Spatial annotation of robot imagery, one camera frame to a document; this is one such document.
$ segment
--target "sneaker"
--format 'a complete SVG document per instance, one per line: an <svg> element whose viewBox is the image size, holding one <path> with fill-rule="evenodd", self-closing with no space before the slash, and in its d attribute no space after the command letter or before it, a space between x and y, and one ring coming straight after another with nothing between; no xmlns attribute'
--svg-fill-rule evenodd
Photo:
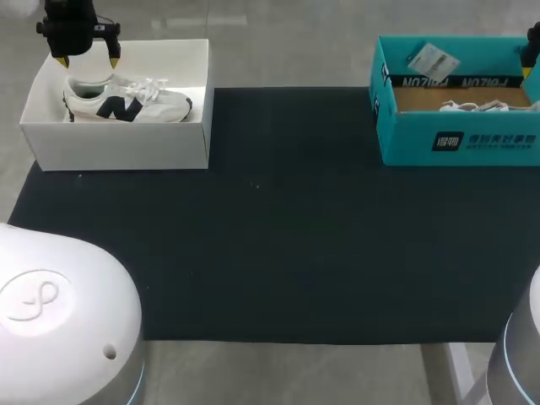
<svg viewBox="0 0 540 405"><path fill-rule="evenodd" d="M479 106L475 111L495 112L495 111L510 111L509 106L502 101L493 100L489 103Z"/></svg>
<svg viewBox="0 0 540 405"><path fill-rule="evenodd" d="M477 108L478 106L474 103L457 104L450 100L442 103L442 107L439 111L473 111Z"/></svg>
<svg viewBox="0 0 540 405"><path fill-rule="evenodd" d="M193 103L182 93L165 90L164 84L163 80L135 82L116 75L98 83L67 78L63 101L71 122L180 122Z"/></svg>

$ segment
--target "yellow fingertip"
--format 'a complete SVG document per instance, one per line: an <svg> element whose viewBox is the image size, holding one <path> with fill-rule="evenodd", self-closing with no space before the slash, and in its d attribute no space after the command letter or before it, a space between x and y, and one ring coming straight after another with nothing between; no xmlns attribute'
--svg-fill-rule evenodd
<svg viewBox="0 0 540 405"><path fill-rule="evenodd" d="M68 57L55 57L57 61L59 61L62 66L65 68L69 68L69 58Z"/></svg>
<svg viewBox="0 0 540 405"><path fill-rule="evenodd" d="M119 57L111 57L111 66L113 69L116 69L116 65L118 64L118 61L120 61Z"/></svg>

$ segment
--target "logo on robot base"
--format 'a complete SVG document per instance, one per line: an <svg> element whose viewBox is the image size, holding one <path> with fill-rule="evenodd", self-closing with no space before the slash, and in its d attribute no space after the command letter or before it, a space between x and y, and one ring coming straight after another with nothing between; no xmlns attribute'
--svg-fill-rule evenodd
<svg viewBox="0 0 540 405"><path fill-rule="evenodd" d="M67 278L50 270L31 270L0 289L0 325L16 335L38 336L62 325L73 305Z"/></svg>

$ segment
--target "shoelace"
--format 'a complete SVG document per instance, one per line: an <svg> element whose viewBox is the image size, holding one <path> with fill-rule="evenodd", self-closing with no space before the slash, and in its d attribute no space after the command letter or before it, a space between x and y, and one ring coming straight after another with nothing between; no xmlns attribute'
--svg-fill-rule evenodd
<svg viewBox="0 0 540 405"><path fill-rule="evenodd" d="M126 87L126 95L140 97L144 104L154 102L159 92L165 88L167 79L146 78L143 82L133 83Z"/></svg>

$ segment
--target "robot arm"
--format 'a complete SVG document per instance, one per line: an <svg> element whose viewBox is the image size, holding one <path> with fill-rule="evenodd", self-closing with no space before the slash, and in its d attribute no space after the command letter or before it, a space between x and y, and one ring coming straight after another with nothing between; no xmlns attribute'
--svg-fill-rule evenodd
<svg viewBox="0 0 540 405"><path fill-rule="evenodd" d="M45 11L47 16L36 31L47 38L52 56L64 67L69 67L70 56L90 49L94 38L105 40L111 66L116 67L121 53L120 25L101 23L92 0L45 0Z"/></svg>

